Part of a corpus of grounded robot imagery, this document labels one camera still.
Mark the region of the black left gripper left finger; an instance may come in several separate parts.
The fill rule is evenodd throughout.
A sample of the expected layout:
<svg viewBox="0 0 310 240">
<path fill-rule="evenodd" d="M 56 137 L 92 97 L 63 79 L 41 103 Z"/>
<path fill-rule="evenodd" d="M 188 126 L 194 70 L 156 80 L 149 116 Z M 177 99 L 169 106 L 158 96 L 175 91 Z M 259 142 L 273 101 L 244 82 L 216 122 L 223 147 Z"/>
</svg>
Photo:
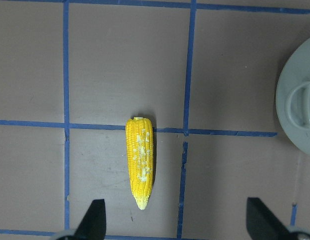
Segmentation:
<svg viewBox="0 0 310 240">
<path fill-rule="evenodd" d="M 103 240 L 106 235 L 104 199 L 95 199 L 74 233 L 76 240 Z"/>
</svg>

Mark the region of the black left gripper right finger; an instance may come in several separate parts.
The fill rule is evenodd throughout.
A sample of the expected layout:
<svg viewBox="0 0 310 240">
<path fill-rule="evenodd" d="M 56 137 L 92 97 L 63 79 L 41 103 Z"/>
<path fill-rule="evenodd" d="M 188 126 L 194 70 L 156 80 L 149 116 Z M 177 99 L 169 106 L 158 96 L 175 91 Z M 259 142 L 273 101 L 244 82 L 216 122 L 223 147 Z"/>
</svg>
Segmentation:
<svg viewBox="0 0 310 240">
<path fill-rule="evenodd" d="M 246 228 L 252 240 L 284 240 L 290 232 L 258 197 L 247 198 Z"/>
</svg>

